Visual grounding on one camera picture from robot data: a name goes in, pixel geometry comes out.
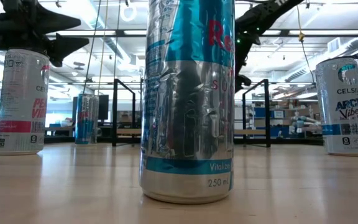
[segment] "energy drink can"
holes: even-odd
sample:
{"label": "energy drink can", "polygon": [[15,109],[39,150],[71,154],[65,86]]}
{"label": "energy drink can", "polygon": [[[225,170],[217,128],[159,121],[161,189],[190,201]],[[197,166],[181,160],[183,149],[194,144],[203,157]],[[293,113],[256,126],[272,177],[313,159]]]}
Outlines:
{"label": "energy drink can", "polygon": [[0,155],[44,148],[49,58],[23,49],[5,55],[0,105]]}
{"label": "energy drink can", "polygon": [[99,96],[79,94],[75,124],[75,144],[90,145],[97,143]]}
{"label": "energy drink can", "polygon": [[233,178],[234,0],[149,7],[140,186],[174,203],[228,195]]}
{"label": "energy drink can", "polygon": [[316,67],[324,146],[329,154],[358,156],[358,69],[352,57]]}

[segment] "red bull can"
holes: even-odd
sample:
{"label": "red bull can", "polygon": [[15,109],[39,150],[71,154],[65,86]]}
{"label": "red bull can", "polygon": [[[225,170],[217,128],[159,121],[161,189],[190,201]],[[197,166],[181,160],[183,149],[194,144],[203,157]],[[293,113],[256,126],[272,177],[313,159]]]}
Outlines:
{"label": "red bull can", "polygon": [[0,105],[0,155],[44,148],[49,58],[24,49],[5,55]]}
{"label": "red bull can", "polygon": [[149,1],[140,186],[174,203],[233,185],[234,0]]}
{"label": "red bull can", "polygon": [[75,144],[90,145],[97,143],[99,96],[79,94],[75,124]]}

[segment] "celsius arctic vibe can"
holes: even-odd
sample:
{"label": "celsius arctic vibe can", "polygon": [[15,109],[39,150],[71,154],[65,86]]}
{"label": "celsius arctic vibe can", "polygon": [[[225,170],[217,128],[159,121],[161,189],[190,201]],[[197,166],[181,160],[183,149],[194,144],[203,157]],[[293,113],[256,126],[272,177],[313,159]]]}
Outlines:
{"label": "celsius arctic vibe can", "polygon": [[352,57],[316,67],[324,146],[329,154],[358,156],[358,69]]}
{"label": "celsius arctic vibe can", "polygon": [[234,0],[149,1],[140,186],[174,203],[232,188]]}
{"label": "celsius arctic vibe can", "polygon": [[30,50],[5,55],[0,105],[0,154],[35,154],[44,148],[49,58]]}
{"label": "celsius arctic vibe can", "polygon": [[75,124],[75,144],[90,145],[97,143],[99,96],[79,94]]}

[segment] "ceiling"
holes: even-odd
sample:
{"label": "ceiling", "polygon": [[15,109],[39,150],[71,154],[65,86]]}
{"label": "ceiling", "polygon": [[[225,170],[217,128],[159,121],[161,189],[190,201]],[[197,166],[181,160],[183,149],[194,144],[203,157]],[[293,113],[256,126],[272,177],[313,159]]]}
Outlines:
{"label": "ceiling", "polygon": [[[76,35],[90,36],[93,34],[93,24],[96,22],[99,1],[59,0],[61,7],[57,7],[55,1],[39,0],[39,2],[48,10],[81,19],[82,24],[72,28],[72,30],[77,31]],[[149,16],[148,0],[131,0],[130,7],[127,7],[124,2],[124,0],[101,1],[99,18],[103,22],[102,24],[99,23],[99,28],[129,30],[128,33],[131,30],[137,30],[135,34],[145,34]],[[297,32],[299,23],[302,29],[358,29],[358,0],[310,0],[310,3],[310,8],[308,9],[306,4],[299,5],[300,21],[298,21],[298,13],[295,7],[280,17],[271,29],[291,29]],[[237,2],[236,17],[243,15],[249,8],[250,4],[248,2]],[[268,78],[272,82],[284,82],[297,70],[306,68],[305,54],[310,60],[311,69],[313,70],[319,61],[328,57],[326,53],[328,43],[334,40],[335,37],[308,37],[306,32],[305,34],[305,52],[296,37],[261,37],[262,44],[252,47],[248,55],[247,66],[242,68],[241,74],[248,76],[253,82],[258,82],[263,78]],[[340,41],[341,44],[345,44],[352,39],[354,38],[341,38]],[[132,89],[138,90],[140,88],[140,76],[145,65],[146,38],[106,37],[105,41],[117,43],[118,51],[123,55],[124,59],[115,63],[117,58],[113,51],[114,49],[111,47],[114,45],[103,44],[103,38],[100,37],[89,38],[87,46],[64,59],[63,67],[52,67],[50,86],[52,86],[52,92],[58,92],[54,94],[54,98],[70,98],[78,94],[82,90],[81,86],[59,85],[57,88],[53,83],[84,82],[88,64],[88,77],[92,78],[94,82],[99,81],[99,76],[101,76],[101,82],[112,82],[115,76],[125,83],[133,82],[131,84]],[[3,58],[4,52],[0,52],[0,81],[2,80]],[[81,70],[78,70],[78,66],[74,65],[75,62],[84,64],[84,66],[80,66]],[[291,81],[312,82],[312,76],[308,72]],[[290,91],[289,88],[273,89],[271,87],[271,90],[279,94],[283,91]],[[96,83],[87,86],[88,91],[95,89],[98,89]],[[112,89],[112,86],[101,85],[101,89]],[[111,94],[112,90],[102,90],[101,93]],[[122,94],[119,94],[121,98],[129,98],[129,96],[130,93],[126,90],[122,90]]]}

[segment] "ceiling pipe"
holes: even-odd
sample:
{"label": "ceiling pipe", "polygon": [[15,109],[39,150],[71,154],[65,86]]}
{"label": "ceiling pipe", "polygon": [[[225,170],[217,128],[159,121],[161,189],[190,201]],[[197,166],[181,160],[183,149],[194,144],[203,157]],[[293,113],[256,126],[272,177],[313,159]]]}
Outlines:
{"label": "ceiling pipe", "polygon": [[[345,56],[357,49],[358,49],[358,37],[348,41],[346,44],[342,45],[340,48],[338,48],[334,52],[330,53],[326,50],[323,53],[320,53],[318,55],[315,55],[314,57],[308,58],[308,60],[311,64],[310,69],[314,70],[315,66],[318,63],[322,62],[323,60],[338,57],[340,55]],[[309,71],[306,61],[304,63],[302,63],[302,65],[296,67],[295,69],[288,71],[287,74],[284,75],[284,77],[281,77],[280,82],[282,82],[282,81],[290,82],[290,81],[292,81],[296,78],[299,78],[303,75],[310,75],[310,71]]]}
{"label": "ceiling pipe", "polygon": [[[92,29],[104,30],[106,25],[103,22],[103,19],[99,15],[97,10],[94,7],[94,4],[91,0],[71,0],[71,3],[75,6],[75,8],[83,10],[78,13],[80,17],[85,21],[85,23]],[[117,55],[119,58],[119,62],[122,63],[130,63],[131,58],[126,54],[124,49],[116,42],[112,37],[101,37],[101,40],[104,40],[105,44]]]}

